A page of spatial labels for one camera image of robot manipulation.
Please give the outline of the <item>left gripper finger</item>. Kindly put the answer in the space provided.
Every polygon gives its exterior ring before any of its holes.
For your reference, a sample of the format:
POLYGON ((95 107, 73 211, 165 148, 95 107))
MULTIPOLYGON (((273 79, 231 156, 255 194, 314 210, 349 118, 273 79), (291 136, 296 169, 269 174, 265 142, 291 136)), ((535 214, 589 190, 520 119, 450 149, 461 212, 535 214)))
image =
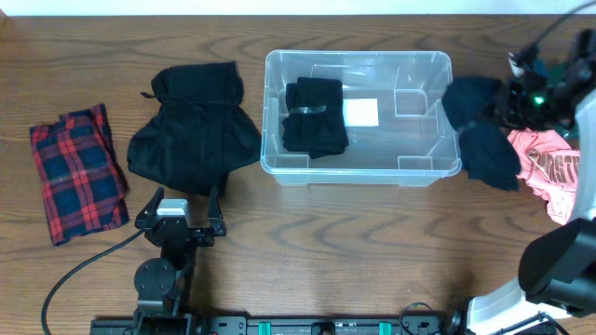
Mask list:
POLYGON ((210 190, 208 220, 211 227, 223 226, 223 214, 220 209, 218 189, 216 186, 212 187, 210 190))
POLYGON ((160 202, 164 198, 165 190, 162 186, 158 187, 150 201, 144 207, 144 215, 146 217, 156 216, 157 209, 159 207, 160 202))

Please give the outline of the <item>pink printed shirt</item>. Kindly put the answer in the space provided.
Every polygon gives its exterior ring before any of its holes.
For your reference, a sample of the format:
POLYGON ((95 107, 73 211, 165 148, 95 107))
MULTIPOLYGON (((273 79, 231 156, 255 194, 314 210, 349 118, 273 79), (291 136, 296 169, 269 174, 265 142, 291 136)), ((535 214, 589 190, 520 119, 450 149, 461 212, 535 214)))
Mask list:
POLYGON ((512 130, 508 141, 520 159, 518 178, 546 202, 553 221, 569 222, 576 201, 580 152, 555 130, 512 130))

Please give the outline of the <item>dark navy cloth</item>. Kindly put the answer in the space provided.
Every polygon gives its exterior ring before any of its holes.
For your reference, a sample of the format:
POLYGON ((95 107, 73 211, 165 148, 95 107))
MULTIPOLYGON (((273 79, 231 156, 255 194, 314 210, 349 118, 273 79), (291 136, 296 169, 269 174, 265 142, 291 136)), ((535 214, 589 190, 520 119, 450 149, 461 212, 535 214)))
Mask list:
POLYGON ((441 104, 457 133, 462 169, 502 191, 518 191, 521 162, 503 131, 486 115, 494 108, 502 82, 483 76, 456 77, 441 104))

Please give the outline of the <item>black cloth with band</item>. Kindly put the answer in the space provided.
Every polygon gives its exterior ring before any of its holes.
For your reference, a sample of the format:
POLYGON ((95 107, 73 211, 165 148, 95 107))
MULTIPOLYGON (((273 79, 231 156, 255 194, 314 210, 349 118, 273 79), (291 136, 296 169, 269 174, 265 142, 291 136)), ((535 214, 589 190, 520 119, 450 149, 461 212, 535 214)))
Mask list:
POLYGON ((299 77, 286 86, 289 115, 282 121, 283 146, 311 159, 345 152, 343 84, 337 79, 299 77))

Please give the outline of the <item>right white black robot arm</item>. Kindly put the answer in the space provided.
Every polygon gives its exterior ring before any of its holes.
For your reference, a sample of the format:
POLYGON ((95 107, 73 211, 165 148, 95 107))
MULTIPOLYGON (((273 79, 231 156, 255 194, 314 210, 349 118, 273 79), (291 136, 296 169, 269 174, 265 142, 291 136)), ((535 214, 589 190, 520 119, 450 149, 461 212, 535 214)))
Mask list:
POLYGON ((595 312, 595 32, 572 44, 563 72, 535 68, 539 43, 511 55, 513 79, 486 114, 505 127, 577 127, 581 157, 570 222, 526 248, 517 276, 454 315, 455 334, 519 334, 595 312))

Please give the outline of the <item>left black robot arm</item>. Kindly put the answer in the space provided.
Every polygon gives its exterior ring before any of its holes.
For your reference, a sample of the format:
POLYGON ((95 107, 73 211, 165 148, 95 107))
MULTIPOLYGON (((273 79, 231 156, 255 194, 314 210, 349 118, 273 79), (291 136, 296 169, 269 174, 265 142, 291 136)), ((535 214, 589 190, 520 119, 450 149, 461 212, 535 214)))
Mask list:
POLYGON ((192 228, 184 199, 166 199, 158 188, 135 219, 135 227, 160 256, 145 261, 134 275, 138 292, 134 313, 135 334, 208 334, 209 322, 190 308, 196 250, 212 247, 226 236, 218 189, 210 190, 207 227, 192 228))

